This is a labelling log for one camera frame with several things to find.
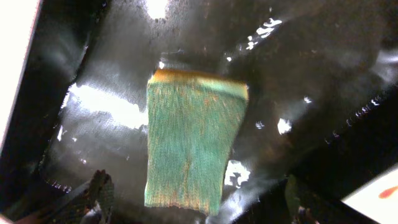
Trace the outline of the white plate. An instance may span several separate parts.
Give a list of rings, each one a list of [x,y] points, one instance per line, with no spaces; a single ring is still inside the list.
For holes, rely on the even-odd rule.
[[[397,181],[395,164],[342,202],[378,223],[397,223]]]

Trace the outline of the green yellow sponge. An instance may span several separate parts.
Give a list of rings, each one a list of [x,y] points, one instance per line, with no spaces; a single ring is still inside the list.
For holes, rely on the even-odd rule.
[[[147,82],[147,207],[218,213],[224,172],[248,107],[244,82],[159,69]]]

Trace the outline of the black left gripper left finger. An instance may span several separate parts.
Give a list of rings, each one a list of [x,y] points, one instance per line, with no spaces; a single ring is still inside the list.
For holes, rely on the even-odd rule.
[[[91,179],[62,196],[35,193],[24,201],[32,206],[22,208],[14,223],[109,223],[114,184],[105,170],[97,170]]]

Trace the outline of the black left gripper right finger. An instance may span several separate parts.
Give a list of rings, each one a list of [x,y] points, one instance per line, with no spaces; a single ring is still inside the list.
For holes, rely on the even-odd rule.
[[[304,181],[290,174],[285,187],[285,201],[292,217],[292,224],[319,224],[317,205],[319,195]]]

